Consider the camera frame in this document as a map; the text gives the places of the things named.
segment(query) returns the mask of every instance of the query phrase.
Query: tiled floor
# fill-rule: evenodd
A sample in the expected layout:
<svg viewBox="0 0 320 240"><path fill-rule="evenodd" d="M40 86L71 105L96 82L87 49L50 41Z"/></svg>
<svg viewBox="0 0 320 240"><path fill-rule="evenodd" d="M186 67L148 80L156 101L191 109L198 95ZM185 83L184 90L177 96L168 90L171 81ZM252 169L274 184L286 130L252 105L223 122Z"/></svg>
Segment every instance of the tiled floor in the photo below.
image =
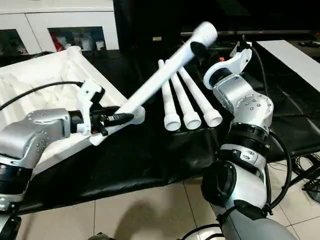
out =
<svg viewBox="0 0 320 240"><path fill-rule="evenodd" d="M269 169L272 190L277 195L286 167L273 163ZM195 227L217 222L202 197L200 183L200 179L190 179L25 215L17 240L87 240L99 232L117 240L176 240ZM318 240L320 204L301 191L302 184L290 188L271 218L299 240Z"/></svg>

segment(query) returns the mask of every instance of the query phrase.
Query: white tube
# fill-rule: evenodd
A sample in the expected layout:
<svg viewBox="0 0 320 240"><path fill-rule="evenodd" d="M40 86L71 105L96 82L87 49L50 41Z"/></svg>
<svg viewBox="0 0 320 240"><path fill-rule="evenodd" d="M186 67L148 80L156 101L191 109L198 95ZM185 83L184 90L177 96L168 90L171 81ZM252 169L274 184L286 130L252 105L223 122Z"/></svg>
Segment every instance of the white tube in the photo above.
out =
<svg viewBox="0 0 320 240"><path fill-rule="evenodd" d="M191 102L189 101L189 98L185 92L185 89L182 86L178 78L178 75L176 73L174 73L171 76L171 81L172 81L176 96L179 100L181 110L183 112L183 121L186 128L191 130L197 129L201 125L201 119L198 113L196 113L194 108L192 107Z"/></svg>
<svg viewBox="0 0 320 240"><path fill-rule="evenodd" d="M222 122L220 113L212 107L208 99L205 97L184 67L179 69L179 74L203 112L203 117L206 124L212 128L218 126Z"/></svg>
<svg viewBox="0 0 320 240"><path fill-rule="evenodd" d="M198 42L202 43L206 47L209 47L216 39L218 33L215 27L210 22L201 23L193 32L193 35L186 41L182 47L175 52L170 58L170 64L165 64L163 68L158 69L129 99L122 105L115 113L133 113L135 109L144 104L152 95L158 91L164 82L169 79L172 74L176 73L181 67L187 64L193 57L194 54L191 51L190 43ZM117 126L118 129L125 127L128 123ZM99 145L105 138L99 137L93 140L94 136L91 137L94 141L94 145Z"/></svg>
<svg viewBox="0 0 320 240"><path fill-rule="evenodd" d="M163 60L158 61L159 69L163 68ZM180 117L176 112L175 102L172 97L169 80L162 85L162 97L164 105L164 127L168 131L176 131L181 126Z"/></svg>

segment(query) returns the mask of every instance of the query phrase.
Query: white cabinet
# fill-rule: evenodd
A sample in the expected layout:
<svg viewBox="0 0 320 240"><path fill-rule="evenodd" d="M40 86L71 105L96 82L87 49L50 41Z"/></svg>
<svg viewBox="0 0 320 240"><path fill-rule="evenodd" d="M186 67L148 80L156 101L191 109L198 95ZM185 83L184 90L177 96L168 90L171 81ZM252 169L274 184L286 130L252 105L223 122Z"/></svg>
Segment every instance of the white cabinet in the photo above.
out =
<svg viewBox="0 0 320 240"><path fill-rule="evenodd" d="M0 55L70 45L119 49L113 0L0 0Z"/></svg>
<svg viewBox="0 0 320 240"><path fill-rule="evenodd" d="M0 56L41 51L25 14L0 14Z"/></svg>
<svg viewBox="0 0 320 240"><path fill-rule="evenodd" d="M113 11L28 13L26 17L43 51L66 44L83 50L119 49Z"/></svg>

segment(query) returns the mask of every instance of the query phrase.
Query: glass cabinet door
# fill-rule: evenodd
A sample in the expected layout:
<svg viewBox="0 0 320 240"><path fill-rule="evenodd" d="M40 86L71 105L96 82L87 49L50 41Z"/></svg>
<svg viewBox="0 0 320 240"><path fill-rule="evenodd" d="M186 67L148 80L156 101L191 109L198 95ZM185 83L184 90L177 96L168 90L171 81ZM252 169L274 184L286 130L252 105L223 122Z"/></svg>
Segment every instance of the glass cabinet door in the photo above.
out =
<svg viewBox="0 0 320 240"><path fill-rule="evenodd" d="M102 26L53 27L48 31L58 52L70 46L79 46L82 51L106 50Z"/></svg>
<svg viewBox="0 0 320 240"><path fill-rule="evenodd" d="M0 14L0 57L41 52L24 14Z"/></svg>
<svg viewBox="0 0 320 240"><path fill-rule="evenodd" d="M29 54L17 30L0 30L0 57Z"/></svg>
<svg viewBox="0 0 320 240"><path fill-rule="evenodd" d="M28 13L27 19L43 51L70 46L83 51L119 49L113 11Z"/></svg>

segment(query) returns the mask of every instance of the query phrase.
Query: black cloth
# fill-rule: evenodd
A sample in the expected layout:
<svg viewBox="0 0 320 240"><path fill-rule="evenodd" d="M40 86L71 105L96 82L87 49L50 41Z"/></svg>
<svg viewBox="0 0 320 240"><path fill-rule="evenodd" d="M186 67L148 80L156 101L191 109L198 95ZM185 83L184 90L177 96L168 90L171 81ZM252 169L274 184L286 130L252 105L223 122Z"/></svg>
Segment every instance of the black cloth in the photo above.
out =
<svg viewBox="0 0 320 240"><path fill-rule="evenodd" d="M270 97L274 102L272 129L284 141L291 155L301 156L320 150L320 93L263 48L257 46L267 73ZM157 69L158 59L166 59L176 49L156 52L121 53L83 52L125 97L130 97ZM0 58L0 66L29 59L30 56ZM20 213L74 205L146 188L165 186L201 175L216 160L233 116L206 89L195 61L187 71L211 104L221 113L223 122L216 128L206 126L199 106L190 97L202 125L187 130L184 124L177 132L164 128L161 92L143 106L145 122L128 126L109 136L99 146L86 149L38 174L29 184ZM252 57L245 79L263 93L261 71ZM178 114L182 116L179 104ZM282 160L279 146L269 140L268 162Z"/></svg>

